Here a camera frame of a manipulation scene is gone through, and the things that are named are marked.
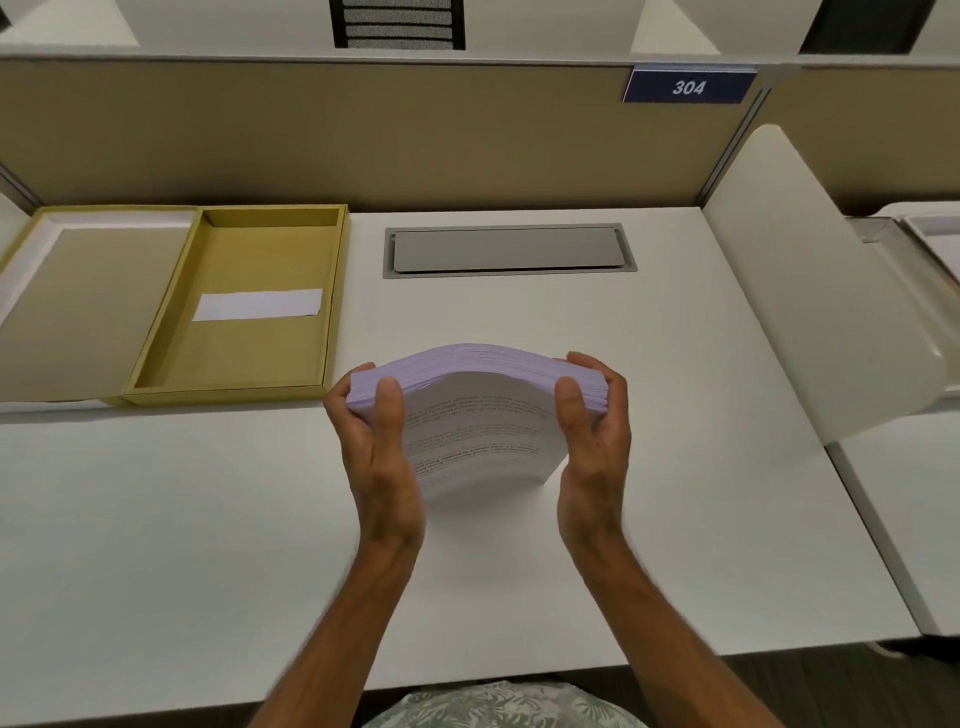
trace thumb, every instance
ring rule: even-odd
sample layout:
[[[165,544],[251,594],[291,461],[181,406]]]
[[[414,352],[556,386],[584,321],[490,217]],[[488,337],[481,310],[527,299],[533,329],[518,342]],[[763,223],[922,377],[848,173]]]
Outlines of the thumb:
[[[564,432],[570,460],[586,462],[596,454],[596,445],[580,385],[572,376],[561,376],[557,379],[553,396],[557,405],[557,422]]]
[[[403,390],[392,376],[384,376],[376,384],[373,400],[373,458],[399,454],[403,456]]]

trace cubicle divider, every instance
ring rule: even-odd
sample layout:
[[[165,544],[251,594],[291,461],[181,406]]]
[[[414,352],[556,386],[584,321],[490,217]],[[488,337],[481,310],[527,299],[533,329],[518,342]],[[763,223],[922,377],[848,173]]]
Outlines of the cubicle divider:
[[[739,104],[624,104],[610,65],[0,60],[0,163],[44,205],[692,206]]]
[[[956,64],[819,61],[771,89],[740,144],[776,124],[842,210],[872,214],[893,202],[960,199],[957,118]]]

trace hand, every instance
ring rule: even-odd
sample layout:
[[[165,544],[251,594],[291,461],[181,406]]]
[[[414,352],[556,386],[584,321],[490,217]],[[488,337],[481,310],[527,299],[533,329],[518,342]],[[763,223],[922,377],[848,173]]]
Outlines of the hand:
[[[627,380],[592,356],[570,352],[566,361],[596,369],[607,380],[607,414],[596,425],[577,380],[562,376],[554,389],[557,422],[570,458],[560,478],[557,521],[574,559],[599,542],[623,539],[623,488],[630,460]]]
[[[420,485],[403,453],[403,391],[391,376],[380,379],[370,427],[350,412],[350,375],[372,369],[364,364],[348,372],[324,398],[326,414],[340,438],[344,468],[360,518],[360,545],[420,550],[426,512]]]

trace finger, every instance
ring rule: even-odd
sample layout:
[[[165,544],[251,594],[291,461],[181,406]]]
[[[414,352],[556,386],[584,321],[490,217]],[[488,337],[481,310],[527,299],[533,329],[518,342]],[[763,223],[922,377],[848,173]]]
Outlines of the finger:
[[[597,448],[580,385],[572,376],[561,376],[557,379],[553,396],[557,405],[557,423],[564,432],[570,461],[588,462],[595,457]]]
[[[384,376],[376,384],[373,403],[373,459],[403,457],[403,390],[392,376]]]
[[[350,393],[350,376],[355,372],[366,372],[368,369],[375,367],[376,365],[373,362],[368,361],[356,369],[351,369],[340,378],[340,381],[333,385],[330,391],[326,393],[326,397],[324,397],[326,416],[330,418],[330,422],[333,424],[333,428],[337,431],[337,435],[341,440],[347,428],[350,427],[354,420],[359,419],[350,412],[349,407],[347,407],[347,395]]]
[[[595,369],[607,381],[607,419],[616,426],[630,426],[630,403],[627,397],[627,380],[599,359],[580,352],[570,352],[566,360],[577,366]]]

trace open box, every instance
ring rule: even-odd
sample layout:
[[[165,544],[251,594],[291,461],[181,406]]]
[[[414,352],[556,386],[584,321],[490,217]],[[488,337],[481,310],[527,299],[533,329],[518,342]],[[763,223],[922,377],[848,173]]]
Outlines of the open box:
[[[45,208],[0,270],[0,411],[322,397],[345,206]]]

